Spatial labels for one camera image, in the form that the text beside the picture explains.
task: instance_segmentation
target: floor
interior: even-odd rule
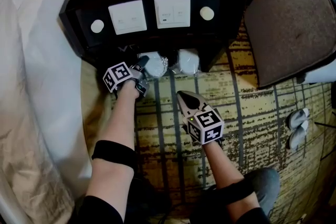
[[[336,132],[313,122],[336,124],[331,114],[331,84],[298,85],[289,80],[258,91],[243,22],[228,54],[209,73],[190,77],[170,71],[150,84],[148,96],[136,106],[140,171],[155,188],[169,193],[174,204],[196,202],[201,190],[214,183],[201,147],[192,144],[181,129],[178,90],[200,93],[219,110],[225,121],[223,150],[242,173],[266,166],[279,171],[281,192],[270,213],[272,223],[291,223],[304,212],[311,214],[326,197],[336,175],[336,155],[331,153]],[[286,141],[291,132],[285,119],[291,111],[304,107],[310,110],[307,137],[297,150],[289,151]],[[91,152],[93,136],[87,135]],[[185,212],[177,208],[166,223],[187,223]]]

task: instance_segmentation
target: leg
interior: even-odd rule
[[[245,175],[257,194],[260,207],[268,216],[280,192],[280,177],[272,168],[261,168]]]

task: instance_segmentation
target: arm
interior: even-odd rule
[[[134,150],[134,105],[139,96],[135,82],[126,81],[118,96],[109,123],[99,140],[120,143]],[[128,191],[134,171],[131,167],[95,158],[87,196],[98,197],[125,218]]]
[[[203,145],[203,148],[218,189],[228,187],[244,179],[243,175],[236,169],[222,148],[215,141]],[[246,198],[227,205],[226,207],[232,221],[236,222],[243,214],[260,206],[256,194],[252,193]]]

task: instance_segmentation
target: black wrist strap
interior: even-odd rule
[[[244,178],[238,183],[212,191],[212,198],[222,205],[229,205],[246,198],[253,192],[254,189],[251,182]]]
[[[134,150],[122,144],[99,140],[96,143],[92,159],[99,158],[112,163],[119,163],[137,171],[137,157]]]

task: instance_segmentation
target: brown chair cushion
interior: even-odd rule
[[[253,0],[245,22],[260,87],[294,76],[335,52],[331,0]]]

